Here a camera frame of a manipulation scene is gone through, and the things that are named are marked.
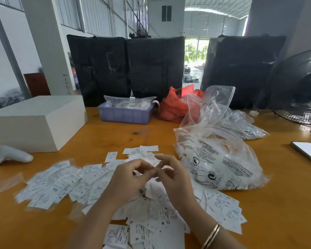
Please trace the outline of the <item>black electric fan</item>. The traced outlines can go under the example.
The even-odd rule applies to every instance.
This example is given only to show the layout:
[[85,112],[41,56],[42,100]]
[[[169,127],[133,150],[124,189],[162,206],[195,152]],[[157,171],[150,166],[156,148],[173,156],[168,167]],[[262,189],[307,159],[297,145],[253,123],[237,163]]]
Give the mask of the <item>black electric fan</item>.
[[281,118],[311,125],[311,50],[293,55],[270,73],[267,107]]

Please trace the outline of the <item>pile of white garment labels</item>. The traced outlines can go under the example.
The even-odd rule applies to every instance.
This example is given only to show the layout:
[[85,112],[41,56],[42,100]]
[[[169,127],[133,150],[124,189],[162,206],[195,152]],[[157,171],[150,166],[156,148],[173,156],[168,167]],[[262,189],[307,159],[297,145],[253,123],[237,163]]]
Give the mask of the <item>pile of white garment labels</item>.
[[[113,156],[102,164],[74,167],[69,160],[58,162],[47,170],[37,173],[26,181],[26,187],[16,196],[17,203],[31,201],[30,208],[48,210],[58,204],[67,195],[72,201],[87,205],[82,209],[86,215],[101,197],[108,186],[114,171],[125,160],[117,160],[117,152],[109,152]],[[220,222],[227,230],[242,234],[241,224],[247,220],[242,215],[239,201],[218,190],[208,190],[189,179],[194,193],[194,201]],[[113,215],[112,220],[127,219],[129,242],[132,248],[169,249],[170,234],[177,237],[178,246],[183,243],[183,233],[190,233],[185,221],[179,216],[177,209],[168,198],[166,188],[156,179],[147,182],[135,196],[122,205]]]

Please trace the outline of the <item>brown wooden board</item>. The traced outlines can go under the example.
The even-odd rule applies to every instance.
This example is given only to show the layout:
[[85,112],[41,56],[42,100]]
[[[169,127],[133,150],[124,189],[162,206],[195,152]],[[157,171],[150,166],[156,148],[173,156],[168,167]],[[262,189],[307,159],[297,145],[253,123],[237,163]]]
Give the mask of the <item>brown wooden board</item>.
[[24,78],[32,97],[51,95],[44,73],[24,74]]

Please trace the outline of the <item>white handheld controller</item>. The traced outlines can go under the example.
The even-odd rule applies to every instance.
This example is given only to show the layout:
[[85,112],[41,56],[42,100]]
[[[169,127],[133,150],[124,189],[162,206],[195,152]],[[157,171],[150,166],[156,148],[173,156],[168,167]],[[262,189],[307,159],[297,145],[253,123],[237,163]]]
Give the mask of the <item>white handheld controller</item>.
[[0,145],[0,164],[5,161],[17,161],[21,163],[29,163],[33,161],[33,156],[22,150],[12,148],[6,145]]

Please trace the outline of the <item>red plastic bag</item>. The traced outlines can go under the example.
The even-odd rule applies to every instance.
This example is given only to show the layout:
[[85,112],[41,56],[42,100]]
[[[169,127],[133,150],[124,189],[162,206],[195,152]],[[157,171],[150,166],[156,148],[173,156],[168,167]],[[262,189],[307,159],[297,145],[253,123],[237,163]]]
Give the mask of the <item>red plastic bag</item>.
[[202,98],[203,91],[195,89],[193,84],[179,89],[170,87],[167,97],[163,98],[160,102],[158,119],[181,123],[188,112],[188,94],[193,94]]

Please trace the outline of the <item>smartphone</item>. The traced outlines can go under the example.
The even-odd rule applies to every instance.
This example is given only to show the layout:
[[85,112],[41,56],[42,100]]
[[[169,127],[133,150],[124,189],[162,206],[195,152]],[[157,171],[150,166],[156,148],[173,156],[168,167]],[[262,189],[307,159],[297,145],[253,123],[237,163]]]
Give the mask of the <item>smartphone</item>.
[[311,160],[311,142],[291,142],[290,145]]

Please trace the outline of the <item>clear bag of labels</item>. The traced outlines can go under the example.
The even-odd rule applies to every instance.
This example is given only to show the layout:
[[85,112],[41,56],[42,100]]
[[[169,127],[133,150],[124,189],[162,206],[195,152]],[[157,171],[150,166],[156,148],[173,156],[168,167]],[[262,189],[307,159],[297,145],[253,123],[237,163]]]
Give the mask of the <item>clear bag of labels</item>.
[[138,110],[148,110],[153,104],[160,104],[156,97],[146,97],[146,98],[120,98],[113,96],[104,95],[105,107],[107,108],[124,108],[124,109],[138,109]]

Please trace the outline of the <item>purple plastic basket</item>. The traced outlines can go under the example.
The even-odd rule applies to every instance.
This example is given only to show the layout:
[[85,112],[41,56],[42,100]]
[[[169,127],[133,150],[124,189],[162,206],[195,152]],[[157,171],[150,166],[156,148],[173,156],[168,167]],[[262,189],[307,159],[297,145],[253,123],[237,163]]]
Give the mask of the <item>purple plastic basket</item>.
[[97,109],[102,121],[147,125],[153,115],[154,104],[147,110],[141,110],[105,107],[105,103],[102,103]]

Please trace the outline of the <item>person's right hand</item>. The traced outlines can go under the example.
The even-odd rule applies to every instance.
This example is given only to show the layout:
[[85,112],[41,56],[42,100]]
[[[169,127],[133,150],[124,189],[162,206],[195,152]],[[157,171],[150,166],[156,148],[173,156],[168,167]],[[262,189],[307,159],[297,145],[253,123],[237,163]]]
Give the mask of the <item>person's right hand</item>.
[[158,180],[165,187],[173,207],[181,211],[196,203],[190,176],[184,165],[172,155],[156,154],[155,158],[160,161],[156,166]]

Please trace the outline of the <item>black wrapped bundle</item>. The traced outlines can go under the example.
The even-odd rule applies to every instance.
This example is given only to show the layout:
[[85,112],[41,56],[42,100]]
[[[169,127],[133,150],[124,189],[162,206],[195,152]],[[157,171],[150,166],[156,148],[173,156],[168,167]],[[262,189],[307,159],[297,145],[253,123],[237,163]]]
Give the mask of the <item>black wrapped bundle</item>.
[[285,44],[286,36],[211,38],[200,89],[234,86],[231,109],[252,109]]
[[182,88],[185,38],[134,38],[126,42],[134,97],[165,98],[170,87]]
[[97,107],[105,102],[104,95],[130,97],[125,38],[68,34],[67,41],[86,107]]

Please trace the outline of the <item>crumpled clear plastic bag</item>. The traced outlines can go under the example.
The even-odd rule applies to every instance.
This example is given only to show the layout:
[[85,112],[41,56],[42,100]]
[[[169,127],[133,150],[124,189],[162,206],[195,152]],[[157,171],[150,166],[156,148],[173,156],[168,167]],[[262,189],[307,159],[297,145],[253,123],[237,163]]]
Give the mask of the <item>crumpled clear plastic bag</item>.
[[269,133],[253,125],[254,120],[249,114],[229,108],[234,93],[233,86],[209,86],[202,97],[188,94],[183,99],[188,105],[188,112],[180,127],[199,124],[218,126],[242,140],[269,136]]

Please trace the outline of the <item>white cabin with window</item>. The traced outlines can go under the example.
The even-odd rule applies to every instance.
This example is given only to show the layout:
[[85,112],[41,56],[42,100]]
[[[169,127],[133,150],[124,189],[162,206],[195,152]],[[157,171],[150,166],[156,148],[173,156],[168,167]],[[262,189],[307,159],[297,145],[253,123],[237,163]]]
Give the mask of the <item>white cabin with window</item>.
[[149,35],[158,37],[185,36],[186,0],[147,0]]

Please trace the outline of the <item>empty clear plastic sleeve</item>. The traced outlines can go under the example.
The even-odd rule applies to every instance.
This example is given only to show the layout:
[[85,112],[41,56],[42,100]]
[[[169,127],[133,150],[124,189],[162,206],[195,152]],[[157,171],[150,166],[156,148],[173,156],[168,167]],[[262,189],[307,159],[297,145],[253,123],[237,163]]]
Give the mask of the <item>empty clear plastic sleeve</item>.
[[22,172],[18,173],[17,175],[15,175],[15,176],[7,179],[7,180],[1,181],[0,182],[0,193],[7,190],[7,189],[15,187],[16,185],[21,184],[24,181],[25,180],[24,180]]

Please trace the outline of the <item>gold bangle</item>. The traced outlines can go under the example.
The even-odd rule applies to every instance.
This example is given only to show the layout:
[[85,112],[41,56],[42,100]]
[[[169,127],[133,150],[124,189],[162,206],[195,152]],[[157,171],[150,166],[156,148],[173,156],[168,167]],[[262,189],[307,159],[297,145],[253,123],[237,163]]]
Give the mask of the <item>gold bangle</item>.
[[216,225],[214,226],[213,230],[211,231],[210,235],[208,236],[207,240],[205,241],[205,243],[201,247],[201,249],[208,249],[209,248],[209,246],[213,243],[214,239],[216,238],[220,228],[221,228],[221,224],[217,222]]

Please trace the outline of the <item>white cardboard box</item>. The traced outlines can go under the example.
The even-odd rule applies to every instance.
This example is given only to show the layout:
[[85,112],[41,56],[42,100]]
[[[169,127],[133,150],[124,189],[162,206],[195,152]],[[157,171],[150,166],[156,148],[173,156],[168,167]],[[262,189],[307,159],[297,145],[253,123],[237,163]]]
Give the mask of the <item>white cardboard box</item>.
[[0,145],[27,153],[57,152],[87,120],[81,95],[37,96],[0,108]]

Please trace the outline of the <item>person's left forearm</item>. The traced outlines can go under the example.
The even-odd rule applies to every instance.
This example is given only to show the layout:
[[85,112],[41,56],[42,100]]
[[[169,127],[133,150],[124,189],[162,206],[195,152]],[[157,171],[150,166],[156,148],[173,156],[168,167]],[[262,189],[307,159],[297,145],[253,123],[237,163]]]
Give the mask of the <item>person's left forearm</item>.
[[65,249],[101,249],[113,215],[133,195],[103,194],[79,224]]

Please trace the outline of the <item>person's left hand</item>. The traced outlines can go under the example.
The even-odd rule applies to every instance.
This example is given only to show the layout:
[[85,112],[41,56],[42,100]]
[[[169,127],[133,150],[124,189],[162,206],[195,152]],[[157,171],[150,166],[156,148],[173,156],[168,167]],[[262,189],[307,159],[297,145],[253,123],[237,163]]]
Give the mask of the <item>person's left hand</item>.
[[134,183],[134,176],[141,176],[155,167],[143,159],[135,159],[119,165],[102,197],[113,203],[116,208],[128,202],[147,183]]

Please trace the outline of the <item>large printed clear plastic bag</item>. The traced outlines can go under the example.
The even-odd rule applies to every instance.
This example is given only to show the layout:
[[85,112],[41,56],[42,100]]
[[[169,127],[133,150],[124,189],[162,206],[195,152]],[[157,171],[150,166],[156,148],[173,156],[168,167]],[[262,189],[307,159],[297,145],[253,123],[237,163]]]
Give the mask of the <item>large printed clear plastic bag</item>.
[[253,149],[230,131],[211,125],[173,129],[174,146],[191,179],[215,190],[252,190],[271,179]]

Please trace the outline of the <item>person's right forearm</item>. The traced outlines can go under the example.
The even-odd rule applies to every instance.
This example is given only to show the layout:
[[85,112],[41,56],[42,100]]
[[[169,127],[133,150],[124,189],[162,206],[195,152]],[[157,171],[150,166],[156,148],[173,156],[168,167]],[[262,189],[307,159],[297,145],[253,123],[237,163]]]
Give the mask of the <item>person's right forearm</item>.
[[[197,202],[185,210],[178,211],[178,213],[203,246],[217,222]],[[246,249],[246,247],[221,226],[208,249]]]

